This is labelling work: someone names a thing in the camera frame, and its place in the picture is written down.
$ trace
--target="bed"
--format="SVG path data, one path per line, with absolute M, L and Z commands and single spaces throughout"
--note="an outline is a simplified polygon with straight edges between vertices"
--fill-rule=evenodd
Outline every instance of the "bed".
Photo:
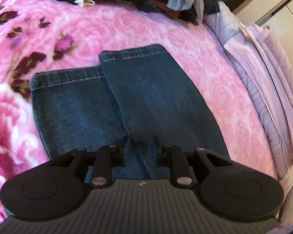
M 36 72 L 95 66 L 103 50 L 163 45 L 215 116 L 232 160 L 278 178 L 266 132 L 218 37 L 199 26 L 126 4 L 73 6 L 0 0 L 0 188 L 48 160 L 34 123 L 28 82 Z M 0 204 L 0 222 L 6 218 Z

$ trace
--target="round silver screw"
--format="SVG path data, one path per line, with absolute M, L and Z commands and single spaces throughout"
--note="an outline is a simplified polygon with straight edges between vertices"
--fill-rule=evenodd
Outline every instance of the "round silver screw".
M 193 180 L 190 177 L 180 177 L 177 179 L 179 185 L 190 185 Z
M 96 186 L 102 186 L 105 185 L 107 183 L 106 178 L 104 177 L 95 177 L 91 180 L 91 183 L 96 185 Z

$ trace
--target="pink blanket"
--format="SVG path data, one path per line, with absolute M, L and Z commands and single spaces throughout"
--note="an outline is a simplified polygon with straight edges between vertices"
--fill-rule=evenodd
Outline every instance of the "pink blanket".
M 0 0 L 0 188 L 47 160 L 28 80 L 39 71 L 97 65 L 103 50 L 162 44 L 213 112 L 230 157 L 276 177 L 249 95 L 213 31 L 123 4 L 82 8 L 53 0 Z M 5 213 L 0 204 L 0 222 Z

